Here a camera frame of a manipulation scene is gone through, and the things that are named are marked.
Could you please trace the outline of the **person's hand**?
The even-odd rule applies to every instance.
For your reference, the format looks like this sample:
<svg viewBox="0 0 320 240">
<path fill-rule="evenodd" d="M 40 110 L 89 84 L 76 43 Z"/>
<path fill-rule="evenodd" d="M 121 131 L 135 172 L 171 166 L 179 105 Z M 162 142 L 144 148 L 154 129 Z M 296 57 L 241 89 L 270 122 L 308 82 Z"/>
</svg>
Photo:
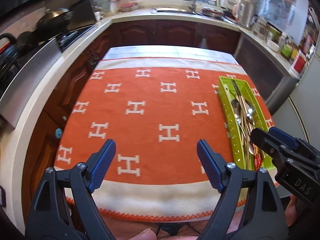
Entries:
<svg viewBox="0 0 320 240">
<path fill-rule="evenodd" d="M 290 202 L 286 206 L 285 216 L 287 225 L 291 226 L 297 219 L 296 202 L 297 197 L 290 196 Z M 228 228 L 227 233 L 234 232 L 240 225 L 243 211 L 236 213 Z M 197 239 L 204 230 L 208 220 L 186 222 L 178 226 L 176 233 L 165 231 L 164 224 L 133 222 L 128 220 L 105 217 L 104 222 L 116 239 Z"/>
</svg>

